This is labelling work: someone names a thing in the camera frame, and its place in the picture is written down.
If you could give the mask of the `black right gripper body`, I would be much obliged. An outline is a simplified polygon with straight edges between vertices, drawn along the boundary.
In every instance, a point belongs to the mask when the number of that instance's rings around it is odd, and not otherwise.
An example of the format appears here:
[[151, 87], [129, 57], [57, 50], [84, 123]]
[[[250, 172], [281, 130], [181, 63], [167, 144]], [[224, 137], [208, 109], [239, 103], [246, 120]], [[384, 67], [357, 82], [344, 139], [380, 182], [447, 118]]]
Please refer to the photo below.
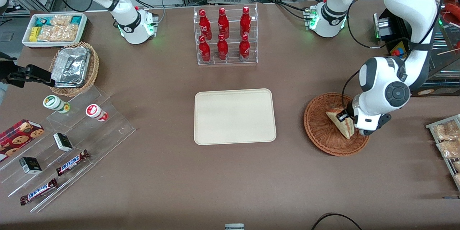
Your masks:
[[11, 57], [3, 52], [0, 52], [0, 81], [3, 84], [11, 84], [17, 86], [16, 83], [8, 81], [7, 77], [10, 73], [16, 72], [16, 63], [18, 59], [16, 57]]

